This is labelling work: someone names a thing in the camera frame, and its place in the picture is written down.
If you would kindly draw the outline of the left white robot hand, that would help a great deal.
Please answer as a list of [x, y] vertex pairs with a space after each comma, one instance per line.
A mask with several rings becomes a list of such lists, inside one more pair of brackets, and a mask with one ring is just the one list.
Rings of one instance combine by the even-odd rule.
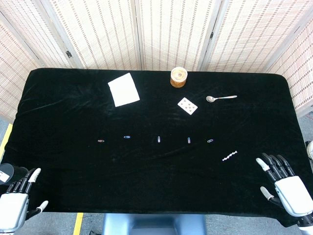
[[36, 182], [40, 168], [30, 170], [24, 177], [11, 183], [0, 197], [0, 233], [13, 235], [28, 219], [42, 213], [48, 205], [43, 201], [36, 209], [28, 210], [29, 193]]

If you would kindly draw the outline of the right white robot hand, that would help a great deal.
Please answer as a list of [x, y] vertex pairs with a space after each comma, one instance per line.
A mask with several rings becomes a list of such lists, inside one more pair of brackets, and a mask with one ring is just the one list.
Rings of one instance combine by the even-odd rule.
[[264, 197], [285, 209], [293, 217], [310, 215], [313, 212], [313, 199], [289, 162], [281, 155], [263, 153], [262, 156], [262, 159], [256, 158], [256, 162], [273, 183], [278, 195], [275, 197], [264, 186], [261, 186], [260, 191]]

